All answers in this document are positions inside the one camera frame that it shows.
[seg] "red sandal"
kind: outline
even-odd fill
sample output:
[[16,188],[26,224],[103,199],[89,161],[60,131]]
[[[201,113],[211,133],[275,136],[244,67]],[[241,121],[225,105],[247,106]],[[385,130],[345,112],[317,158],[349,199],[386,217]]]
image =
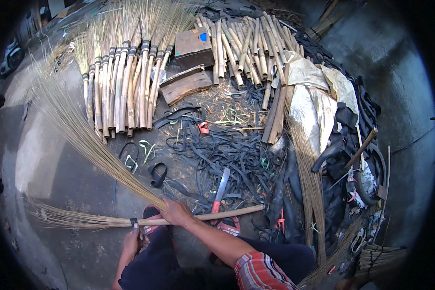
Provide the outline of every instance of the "red sandal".
[[[163,216],[161,215],[159,208],[157,208],[154,205],[148,205],[143,210],[142,218],[143,219],[159,219],[159,218],[163,218]],[[158,227],[166,227],[166,226],[165,225],[145,225],[143,227],[143,233],[145,235],[149,236]]]

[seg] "broom bristles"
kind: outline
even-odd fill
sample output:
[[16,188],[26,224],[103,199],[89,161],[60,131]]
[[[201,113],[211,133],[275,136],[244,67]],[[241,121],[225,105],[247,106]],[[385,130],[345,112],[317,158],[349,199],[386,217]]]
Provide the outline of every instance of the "broom bristles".
[[143,186],[91,129],[77,102],[74,101],[77,98],[66,91],[58,74],[48,74],[47,63],[52,63],[52,60],[47,59],[44,64],[34,63],[39,82],[35,94],[55,128],[79,153],[99,169],[140,197],[166,210],[164,201]]

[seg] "bundle of broom bristles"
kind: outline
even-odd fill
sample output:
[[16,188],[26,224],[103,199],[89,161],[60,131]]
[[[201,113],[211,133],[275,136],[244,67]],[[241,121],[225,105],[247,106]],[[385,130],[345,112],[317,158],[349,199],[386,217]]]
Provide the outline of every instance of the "bundle of broom bristles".
[[304,57],[287,26],[281,26],[274,15],[263,12],[261,18],[244,17],[241,22],[232,19],[212,22],[202,14],[196,17],[195,27],[205,27],[211,35],[214,53],[214,85],[224,78],[226,68],[230,78],[243,86],[247,78],[256,88],[265,84],[263,109],[267,109],[271,83],[277,72],[282,86],[287,85],[283,65],[287,62],[284,50],[294,51]]
[[85,31],[75,39],[75,59],[87,121],[102,139],[152,128],[159,80],[175,36],[193,28],[197,8],[192,2],[111,2],[104,13],[84,23]]

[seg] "broom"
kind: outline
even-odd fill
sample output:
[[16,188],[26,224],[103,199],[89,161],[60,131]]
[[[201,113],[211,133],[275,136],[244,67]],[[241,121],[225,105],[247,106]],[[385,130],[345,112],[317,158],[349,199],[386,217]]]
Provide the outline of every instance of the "broom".
[[125,1],[122,8],[122,50],[118,65],[118,75],[116,79],[116,101],[115,101],[115,115],[116,115],[116,133],[124,132],[126,130],[126,107],[127,107],[127,90],[128,90],[128,76],[124,81],[124,66],[126,64],[126,58],[130,49],[131,39],[135,37],[139,39],[140,36],[134,36],[138,29],[139,23],[139,10],[137,1]]
[[97,133],[90,128],[76,102],[71,100],[75,99],[75,97],[68,94],[63,87],[63,80],[58,78],[58,74],[49,74],[48,70],[45,69],[47,62],[51,62],[51,59],[47,59],[44,64],[34,62],[38,81],[35,94],[55,128],[80,154],[99,169],[140,197],[160,209],[166,210],[164,201],[143,186],[124,164],[114,156]]
[[297,157],[297,167],[300,174],[302,187],[303,208],[305,213],[306,245],[312,245],[313,235],[313,214],[316,222],[317,235],[317,256],[319,265],[326,261],[326,250],[324,242],[324,203],[322,199],[321,173],[312,172],[311,167],[317,159],[313,149],[307,141],[303,128],[290,116],[286,115],[289,134],[293,140]]
[[[63,228],[63,229],[106,229],[131,227],[134,222],[138,225],[170,225],[165,219],[130,219],[121,217],[107,217],[101,215],[86,214],[80,212],[71,212],[59,209],[53,206],[38,202],[37,200],[29,200],[33,210],[27,208],[33,216],[37,217],[48,228]],[[212,220],[217,218],[228,218],[251,212],[258,212],[264,209],[264,205],[249,206],[241,209],[231,210],[227,212],[218,212],[211,214],[196,215],[199,220]]]
[[95,65],[95,75],[94,75],[94,106],[95,106],[95,129],[103,130],[102,123],[102,109],[100,107],[100,65],[102,64],[101,50],[100,50],[100,27],[103,26],[101,20],[92,20],[89,24],[89,41],[92,43],[92,55]]
[[160,1],[153,0],[140,0],[139,13],[140,13],[140,28],[142,31],[142,46],[140,48],[141,61],[137,65],[135,70],[133,84],[136,84],[134,91],[135,99],[135,125],[139,128],[146,128],[145,115],[140,117],[140,112],[145,112],[145,83],[146,83],[146,71],[148,62],[148,52],[150,50],[150,40],[152,36],[153,27],[156,24],[155,15],[158,12],[158,5]]
[[77,65],[79,67],[79,71],[82,74],[82,83],[84,86],[84,102],[85,102],[85,111],[87,113],[87,120],[90,124],[93,122],[93,111],[92,107],[89,107],[88,105],[88,58],[87,58],[87,39],[86,36],[83,34],[75,39],[74,41],[75,47],[74,47],[74,58],[77,62]]
[[120,45],[120,30],[118,23],[121,19],[121,10],[119,9],[119,4],[112,4],[108,7],[108,10],[112,10],[109,13],[106,13],[106,35],[104,38],[104,42],[106,46],[110,46],[109,55],[108,55],[108,74],[106,79],[106,111],[107,111],[107,128],[111,130],[114,127],[114,105],[115,105],[115,82],[117,65],[119,65],[119,58],[121,56],[121,48],[119,49],[119,53],[117,52],[116,45]]
[[[176,35],[180,32],[183,32],[185,30],[190,29],[193,26],[193,22],[195,21],[195,18],[191,14],[191,9],[187,8],[187,6],[179,6],[179,4],[173,4],[173,6],[176,7],[174,10],[174,13],[172,15],[178,15],[179,16],[179,23],[175,24],[174,27],[171,27],[169,31],[167,32],[166,36],[164,37],[164,43],[168,43],[168,46],[166,48],[166,52],[164,55],[164,59],[161,61],[161,68],[159,69],[158,75],[161,77],[164,73],[164,70],[166,69],[166,64],[169,59],[169,56],[173,53],[174,44],[176,42]],[[160,89],[160,81],[159,78],[156,78],[156,83],[153,82],[154,90],[151,91],[151,93],[154,93],[153,102],[150,102],[151,98],[149,98],[148,103],[148,119],[147,119],[147,128],[149,126],[152,126],[153,123],[153,115],[156,109],[156,100],[158,98],[158,91]]]

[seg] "broom handle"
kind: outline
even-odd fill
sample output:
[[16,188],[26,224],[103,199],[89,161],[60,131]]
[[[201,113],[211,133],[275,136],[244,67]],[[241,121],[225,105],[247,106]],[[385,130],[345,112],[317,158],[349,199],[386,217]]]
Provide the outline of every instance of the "broom handle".
[[107,96],[107,104],[106,104],[106,111],[107,111],[107,127],[108,129],[112,129],[112,125],[110,124],[110,117],[112,118],[111,114],[111,78],[113,74],[113,57],[110,57],[108,59],[108,75],[107,75],[107,81],[106,81],[106,96]]
[[88,111],[88,77],[85,77],[82,81],[82,84],[84,85],[84,101],[85,101],[85,112],[87,113],[87,120],[90,123],[90,112]]
[[161,59],[156,61],[155,75],[153,76],[152,89],[150,90],[150,96],[148,96],[148,114],[146,118],[146,128],[151,130],[153,128],[153,102],[155,101],[156,87],[158,79],[160,78]]
[[119,59],[119,65],[118,65],[118,75],[116,79],[116,107],[115,107],[115,114],[116,114],[116,133],[124,132],[126,128],[121,128],[121,124],[124,123],[124,119],[121,120],[121,93],[122,93],[122,84],[123,84],[123,77],[124,77],[124,64],[126,63],[126,56],[128,54],[128,49],[124,45],[122,47],[121,52],[121,58]]
[[137,103],[137,117],[139,128],[146,128],[145,121],[145,87],[146,87],[146,74],[147,74],[147,61],[148,61],[148,51],[142,52],[142,70],[140,75],[140,85],[139,85],[139,97]]
[[120,109],[120,123],[121,130],[126,130],[126,110],[128,111],[128,115],[132,112],[132,119],[128,119],[128,127],[130,129],[135,128],[135,124],[133,122],[133,103],[132,100],[128,100],[128,90],[129,90],[129,82],[130,82],[130,72],[132,68],[133,57],[135,55],[137,48],[129,49],[128,61],[126,65],[126,69],[124,70],[124,78],[122,80],[122,94],[121,94],[121,109]]
[[[219,219],[219,218],[230,218],[230,217],[235,217],[235,216],[242,215],[242,214],[259,212],[262,210],[264,210],[264,205],[257,205],[257,206],[250,206],[250,207],[235,209],[233,211],[227,211],[227,212],[200,214],[200,215],[195,215],[194,217],[198,218],[199,220],[212,220],[212,219]],[[137,221],[137,223],[139,225],[170,225],[170,223],[167,222],[164,218],[140,219]]]
[[91,69],[88,74],[87,115],[89,116],[89,118],[87,119],[87,121],[92,129],[94,129],[94,108],[93,108],[94,76],[95,76],[95,69],[94,66],[91,65]]
[[108,97],[107,97],[107,92],[106,92],[106,84],[108,82],[107,80],[108,78],[108,62],[105,62],[103,64],[103,80],[102,80],[102,89],[101,89],[101,94],[102,94],[102,121],[103,121],[103,136],[105,138],[109,137],[109,131],[108,131]]
[[115,120],[115,95],[116,95],[116,79],[118,76],[118,66],[119,66],[119,59],[121,58],[121,55],[116,55],[115,58],[115,64],[113,65],[113,75],[111,77],[111,85],[110,85],[110,93],[109,93],[109,115],[108,115],[108,127],[109,128],[115,128],[116,127],[116,120]]
[[100,64],[95,64],[94,79],[95,128],[103,130],[102,109],[100,108]]

